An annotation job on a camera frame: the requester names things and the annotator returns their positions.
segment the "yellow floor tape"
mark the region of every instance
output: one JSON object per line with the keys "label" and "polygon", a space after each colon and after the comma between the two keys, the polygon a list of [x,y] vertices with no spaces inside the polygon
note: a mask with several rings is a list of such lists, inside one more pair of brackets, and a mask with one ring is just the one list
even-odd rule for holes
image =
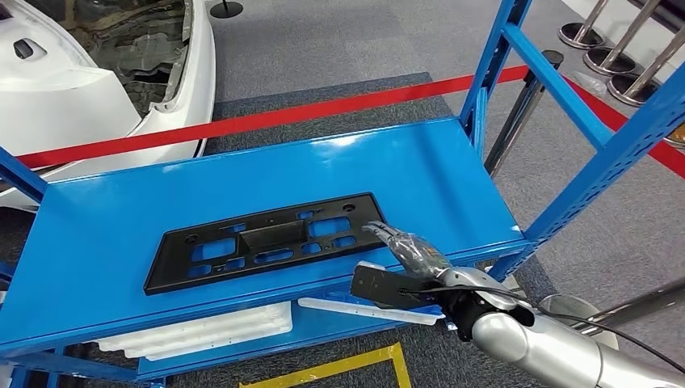
{"label": "yellow floor tape", "polygon": [[402,354],[402,348],[399,342],[390,345],[387,348],[343,358],[338,361],[329,362],[328,364],[303,369],[299,372],[270,378],[269,380],[264,380],[262,382],[253,382],[250,384],[241,383],[238,386],[239,388],[288,388],[387,360],[393,361],[399,387],[411,388],[405,357]]}

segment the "white foam tray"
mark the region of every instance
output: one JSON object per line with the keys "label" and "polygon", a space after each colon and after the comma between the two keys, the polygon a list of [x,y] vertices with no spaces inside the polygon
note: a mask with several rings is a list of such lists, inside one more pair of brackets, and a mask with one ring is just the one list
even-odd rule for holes
{"label": "white foam tray", "polygon": [[287,333],[291,302],[97,339],[100,350],[123,350],[128,358],[150,361]]}

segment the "white car body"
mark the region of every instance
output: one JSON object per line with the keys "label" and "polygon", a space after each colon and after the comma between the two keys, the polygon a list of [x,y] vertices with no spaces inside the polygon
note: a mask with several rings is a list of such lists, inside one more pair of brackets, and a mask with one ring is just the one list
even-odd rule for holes
{"label": "white car body", "polygon": [[[3,2],[11,18],[0,20],[0,146],[21,155],[208,123],[216,77],[214,38],[204,1],[185,3],[191,10],[184,31],[188,16],[191,31],[175,95],[151,103],[141,118],[115,74],[100,69],[64,28],[24,0]],[[15,54],[18,40],[31,46],[30,57]],[[205,142],[71,162],[41,176],[53,181],[192,158],[202,154]],[[35,211],[36,205],[16,188],[0,188],[0,206]]]}

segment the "robotic arm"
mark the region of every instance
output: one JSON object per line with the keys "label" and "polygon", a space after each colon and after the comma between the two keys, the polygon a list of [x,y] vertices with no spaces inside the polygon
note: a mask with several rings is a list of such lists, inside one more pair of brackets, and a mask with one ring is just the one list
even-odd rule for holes
{"label": "robotic arm", "polygon": [[551,387],[685,388],[685,375],[633,359],[508,297],[487,273],[452,267],[416,235],[378,221],[364,229],[387,244],[412,277],[360,264],[352,281],[356,296],[388,308],[438,304],[463,341]]}

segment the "white wall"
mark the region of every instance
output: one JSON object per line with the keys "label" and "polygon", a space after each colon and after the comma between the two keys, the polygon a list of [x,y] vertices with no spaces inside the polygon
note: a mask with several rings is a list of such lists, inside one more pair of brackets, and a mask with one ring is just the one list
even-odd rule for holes
{"label": "white wall", "polygon": [[[596,0],[562,1],[583,18],[590,14],[590,10],[597,3]],[[639,11],[628,0],[610,0],[607,6],[604,7],[604,11],[597,18],[594,28],[612,42],[618,42]],[[632,39],[625,53],[646,67],[668,45],[673,35],[673,32],[670,32],[653,19],[649,19]],[[685,47],[681,48],[663,66],[657,74],[657,79],[661,82],[666,81],[684,61]]]}

